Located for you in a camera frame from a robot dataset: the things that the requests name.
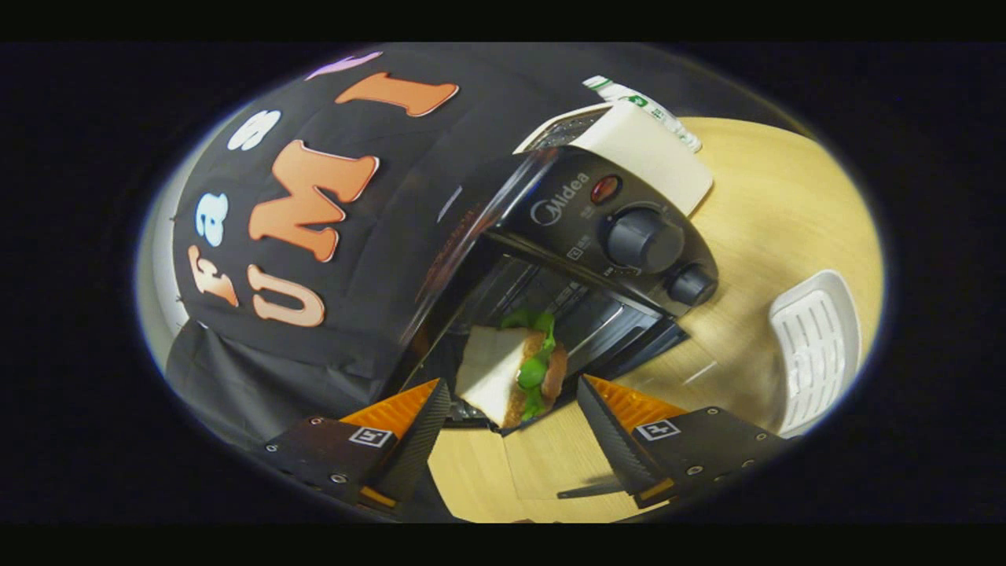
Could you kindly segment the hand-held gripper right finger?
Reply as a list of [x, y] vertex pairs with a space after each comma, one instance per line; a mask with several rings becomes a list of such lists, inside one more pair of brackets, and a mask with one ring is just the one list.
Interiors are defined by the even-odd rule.
[[599, 377], [581, 376], [576, 399], [619, 487], [639, 509], [707, 497], [791, 446], [725, 408], [686, 411]]

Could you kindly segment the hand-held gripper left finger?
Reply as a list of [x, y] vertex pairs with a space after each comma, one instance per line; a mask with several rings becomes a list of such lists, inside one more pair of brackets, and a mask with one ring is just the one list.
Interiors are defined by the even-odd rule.
[[403, 512], [449, 408], [448, 384], [431, 380], [346, 417], [309, 417], [263, 441], [255, 455], [341, 505]]

